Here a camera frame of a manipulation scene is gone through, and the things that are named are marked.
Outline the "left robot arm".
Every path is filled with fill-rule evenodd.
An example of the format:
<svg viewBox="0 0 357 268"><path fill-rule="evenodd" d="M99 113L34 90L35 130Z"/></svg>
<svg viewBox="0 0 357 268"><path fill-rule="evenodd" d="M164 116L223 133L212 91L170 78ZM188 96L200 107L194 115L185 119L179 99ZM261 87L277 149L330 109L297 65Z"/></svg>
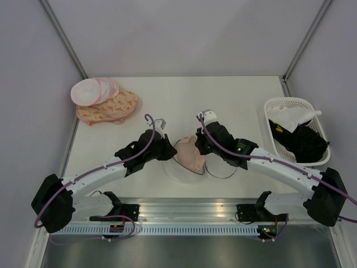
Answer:
<svg viewBox="0 0 357 268"><path fill-rule="evenodd" d="M142 170L152 160L167 161L176 154L177 150L166 134L146 130L137 141L129 143L102 165L83 174L64 178L56 174L47 176L31 202L37 215L34 227L43 227L48 233L61 230L72 220L75 202L89 192Z"/></svg>

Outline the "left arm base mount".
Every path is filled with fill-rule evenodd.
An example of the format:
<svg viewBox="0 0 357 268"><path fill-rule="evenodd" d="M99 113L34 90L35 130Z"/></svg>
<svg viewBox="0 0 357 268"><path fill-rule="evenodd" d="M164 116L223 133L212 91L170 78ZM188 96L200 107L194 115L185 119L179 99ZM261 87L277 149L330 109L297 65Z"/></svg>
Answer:
<svg viewBox="0 0 357 268"><path fill-rule="evenodd" d="M138 221L139 204L122 204L121 208L114 207L107 216L91 216L89 218L92 222L129 222L126 216L133 220Z"/></svg>

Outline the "white mesh laundry bag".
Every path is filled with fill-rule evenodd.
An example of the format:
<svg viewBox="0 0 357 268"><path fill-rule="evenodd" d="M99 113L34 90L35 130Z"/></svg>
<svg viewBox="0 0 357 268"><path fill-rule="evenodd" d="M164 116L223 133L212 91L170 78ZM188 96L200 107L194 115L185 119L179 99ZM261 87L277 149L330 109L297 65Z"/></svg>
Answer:
<svg viewBox="0 0 357 268"><path fill-rule="evenodd" d="M177 154L163 164L170 178L184 184L201 182L209 176L216 179L232 177L237 168L230 166L215 154L201 155L195 146L196 136L176 141Z"/></svg>

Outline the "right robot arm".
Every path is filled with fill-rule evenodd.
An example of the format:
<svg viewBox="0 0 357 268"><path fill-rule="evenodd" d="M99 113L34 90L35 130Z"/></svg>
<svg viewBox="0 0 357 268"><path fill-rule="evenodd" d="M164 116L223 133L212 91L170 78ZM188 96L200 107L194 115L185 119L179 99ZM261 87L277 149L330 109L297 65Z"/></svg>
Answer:
<svg viewBox="0 0 357 268"><path fill-rule="evenodd" d="M339 172L304 167L270 154L256 143L234 138L219 122L202 123L195 146L202 155L214 154L234 168L253 171L275 179L297 191L296 194L263 192L254 207L258 219L273 215L306 214L317 223L333 227L349 198Z"/></svg>

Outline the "peach pink bra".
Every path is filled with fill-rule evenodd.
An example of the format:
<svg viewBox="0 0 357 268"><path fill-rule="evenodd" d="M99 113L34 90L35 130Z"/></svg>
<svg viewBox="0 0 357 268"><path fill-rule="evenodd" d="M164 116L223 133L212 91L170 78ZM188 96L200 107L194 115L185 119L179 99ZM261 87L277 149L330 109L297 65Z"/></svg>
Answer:
<svg viewBox="0 0 357 268"><path fill-rule="evenodd" d="M175 148L177 150L177 162L184 168L193 173L201 174L204 172L204 164L206 158L200 155L195 147L196 136L187 136L177 142Z"/></svg>

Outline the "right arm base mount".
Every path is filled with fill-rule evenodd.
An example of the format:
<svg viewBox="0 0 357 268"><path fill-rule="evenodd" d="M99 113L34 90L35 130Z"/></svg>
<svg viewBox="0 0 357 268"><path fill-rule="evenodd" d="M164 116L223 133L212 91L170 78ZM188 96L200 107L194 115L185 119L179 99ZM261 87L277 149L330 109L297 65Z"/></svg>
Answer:
<svg viewBox="0 0 357 268"><path fill-rule="evenodd" d="M235 218L240 223L252 224L264 221L262 210L254 204L237 204L236 208Z"/></svg>

